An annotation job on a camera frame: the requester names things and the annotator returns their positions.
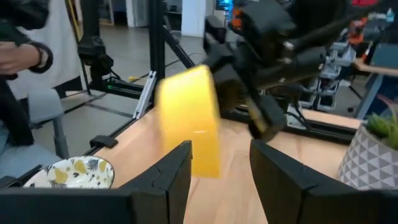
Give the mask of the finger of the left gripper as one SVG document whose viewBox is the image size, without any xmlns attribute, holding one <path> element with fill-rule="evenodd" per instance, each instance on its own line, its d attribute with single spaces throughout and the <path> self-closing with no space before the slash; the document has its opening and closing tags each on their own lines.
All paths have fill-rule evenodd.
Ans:
<svg viewBox="0 0 398 224">
<path fill-rule="evenodd" d="M 214 83 L 221 112 L 244 103 L 246 87 L 233 67 L 223 67 L 214 72 Z"/>
<path fill-rule="evenodd" d="M 285 126 L 284 111 L 270 95 L 248 98 L 249 132 L 254 139 L 271 141 Z"/>
</svg>

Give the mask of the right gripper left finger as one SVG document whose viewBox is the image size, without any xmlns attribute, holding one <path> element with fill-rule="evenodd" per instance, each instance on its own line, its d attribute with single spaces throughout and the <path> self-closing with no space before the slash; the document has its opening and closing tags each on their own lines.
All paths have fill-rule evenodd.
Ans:
<svg viewBox="0 0 398 224">
<path fill-rule="evenodd" d="M 181 142 L 120 187 L 130 193 L 130 224 L 183 224 L 191 183 L 192 142 Z"/>
</svg>

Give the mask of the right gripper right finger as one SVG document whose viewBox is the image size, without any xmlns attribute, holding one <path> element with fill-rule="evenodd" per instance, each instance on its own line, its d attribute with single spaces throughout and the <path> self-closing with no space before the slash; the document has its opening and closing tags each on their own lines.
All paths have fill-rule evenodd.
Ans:
<svg viewBox="0 0 398 224">
<path fill-rule="evenodd" d="M 260 140 L 251 141 L 250 165 L 268 224 L 300 224 L 306 191 L 316 186 L 307 167 Z"/>
</svg>

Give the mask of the yellow mini bowl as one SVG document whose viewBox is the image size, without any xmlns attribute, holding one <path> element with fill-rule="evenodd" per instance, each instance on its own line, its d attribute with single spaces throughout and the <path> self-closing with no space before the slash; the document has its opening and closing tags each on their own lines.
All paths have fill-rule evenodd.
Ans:
<svg viewBox="0 0 398 224">
<path fill-rule="evenodd" d="M 192 142 L 192 174 L 220 176 L 220 113 L 210 69 L 197 65 L 163 79 L 155 110 L 164 154 L 183 141 Z"/>
</svg>

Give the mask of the white leaf-patterned mini bowl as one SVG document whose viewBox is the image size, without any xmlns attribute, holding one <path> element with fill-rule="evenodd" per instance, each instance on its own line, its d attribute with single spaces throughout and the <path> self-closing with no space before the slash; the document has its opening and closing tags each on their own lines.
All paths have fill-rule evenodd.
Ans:
<svg viewBox="0 0 398 224">
<path fill-rule="evenodd" d="M 40 170 L 24 187 L 109 189 L 115 178 L 112 165 L 96 156 L 64 159 Z"/>
</svg>

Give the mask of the cluttered equipment shelf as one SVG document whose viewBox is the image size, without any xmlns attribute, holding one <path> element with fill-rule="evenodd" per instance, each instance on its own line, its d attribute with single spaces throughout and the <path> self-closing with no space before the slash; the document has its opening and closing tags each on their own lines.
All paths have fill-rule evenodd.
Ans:
<svg viewBox="0 0 398 224">
<path fill-rule="evenodd" d="M 326 56 L 319 76 L 306 89 L 306 99 L 301 100 L 303 108 L 331 111 L 335 103 L 335 95 L 343 79 L 341 70 L 350 67 L 356 51 L 349 42 L 335 42 Z"/>
</svg>

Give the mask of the green plant in grey pot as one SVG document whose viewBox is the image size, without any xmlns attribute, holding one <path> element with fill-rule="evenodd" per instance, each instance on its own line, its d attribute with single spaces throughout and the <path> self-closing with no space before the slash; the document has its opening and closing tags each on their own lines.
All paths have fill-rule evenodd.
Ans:
<svg viewBox="0 0 398 224">
<path fill-rule="evenodd" d="M 398 189 L 398 101 L 377 97 L 390 115 L 360 124 L 338 168 L 338 180 L 359 190 Z"/>
</svg>

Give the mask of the blue desk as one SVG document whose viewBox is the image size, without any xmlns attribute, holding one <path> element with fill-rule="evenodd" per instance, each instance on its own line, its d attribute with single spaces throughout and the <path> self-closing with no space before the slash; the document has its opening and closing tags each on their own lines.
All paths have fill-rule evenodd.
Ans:
<svg viewBox="0 0 398 224">
<path fill-rule="evenodd" d="M 398 103 L 398 44 L 377 44 L 368 59 L 369 63 L 365 63 L 363 58 L 356 58 L 353 62 L 359 71 L 370 73 L 365 93 L 356 109 L 355 117 L 358 119 L 384 111 L 381 100 L 377 99 L 379 95 Z"/>
</svg>

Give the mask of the black equipment stand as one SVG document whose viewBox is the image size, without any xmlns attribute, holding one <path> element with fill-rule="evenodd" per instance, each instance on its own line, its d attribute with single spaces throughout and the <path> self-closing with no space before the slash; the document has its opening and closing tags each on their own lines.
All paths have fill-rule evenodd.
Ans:
<svg viewBox="0 0 398 224">
<path fill-rule="evenodd" d="M 78 42 L 78 54 L 90 68 L 91 90 L 139 99 L 144 89 L 141 85 L 125 82 L 113 71 L 114 60 L 106 53 L 100 37 L 100 0 L 80 0 L 83 18 L 83 36 Z"/>
</svg>

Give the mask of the grey chair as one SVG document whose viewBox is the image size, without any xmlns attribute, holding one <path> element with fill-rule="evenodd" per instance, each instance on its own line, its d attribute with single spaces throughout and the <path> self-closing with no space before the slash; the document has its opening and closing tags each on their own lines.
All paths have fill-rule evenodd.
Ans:
<svg viewBox="0 0 398 224">
<path fill-rule="evenodd" d="M 37 143 L 18 146 L 11 140 L 11 132 L 0 120 L 0 179 L 18 178 L 40 166 L 70 157 L 66 137 L 62 128 L 64 110 L 58 93 L 54 89 L 32 91 L 28 94 L 28 124 L 51 120 L 54 128 L 55 152 L 52 153 Z"/>
</svg>

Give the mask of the person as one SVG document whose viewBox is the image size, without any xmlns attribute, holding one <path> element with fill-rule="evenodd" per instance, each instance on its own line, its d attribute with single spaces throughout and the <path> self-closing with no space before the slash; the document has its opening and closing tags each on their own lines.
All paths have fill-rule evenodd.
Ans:
<svg viewBox="0 0 398 224">
<path fill-rule="evenodd" d="M 0 120 L 11 132 L 18 146 L 35 143 L 29 112 L 21 105 L 32 91 L 54 89 L 79 77 L 75 38 L 64 0 L 49 0 L 49 16 L 41 29 L 19 31 L 31 41 L 46 46 L 39 50 L 41 62 L 13 75 L 0 75 Z"/>
</svg>

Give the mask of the person's hand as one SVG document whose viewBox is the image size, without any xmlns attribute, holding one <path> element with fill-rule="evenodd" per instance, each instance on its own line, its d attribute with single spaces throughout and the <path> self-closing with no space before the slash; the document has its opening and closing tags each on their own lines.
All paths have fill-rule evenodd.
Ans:
<svg viewBox="0 0 398 224">
<path fill-rule="evenodd" d="M 40 62 L 40 52 L 33 45 L 0 42 L 0 75 L 13 75 Z"/>
</svg>

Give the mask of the black frame clamp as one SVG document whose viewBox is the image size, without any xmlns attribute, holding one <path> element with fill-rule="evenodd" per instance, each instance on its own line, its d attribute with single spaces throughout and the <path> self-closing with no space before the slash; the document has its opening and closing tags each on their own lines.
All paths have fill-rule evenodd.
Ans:
<svg viewBox="0 0 398 224">
<path fill-rule="evenodd" d="M 107 147 L 113 148 L 118 144 L 118 141 L 115 138 L 110 136 L 98 135 L 90 140 L 91 147 Z"/>
</svg>

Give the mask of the white metal bracket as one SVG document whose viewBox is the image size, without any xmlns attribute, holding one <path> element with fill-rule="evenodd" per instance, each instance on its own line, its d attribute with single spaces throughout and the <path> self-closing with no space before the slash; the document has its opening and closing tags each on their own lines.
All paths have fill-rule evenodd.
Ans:
<svg viewBox="0 0 398 224">
<path fill-rule="evenodd" d="M 157 80 L 156 75 L 156 71 L 150 71 L 149 76 L 147 77 L 146 84 L 144 85 L 143 91 L 141 92 L 141 96 L 139 98 L 136 110 L 134 112 L 134 119 L 140 119 L 144 115 L 149 105 L 153 89 L 155 87 L 155 83 Z"/>
</svg>

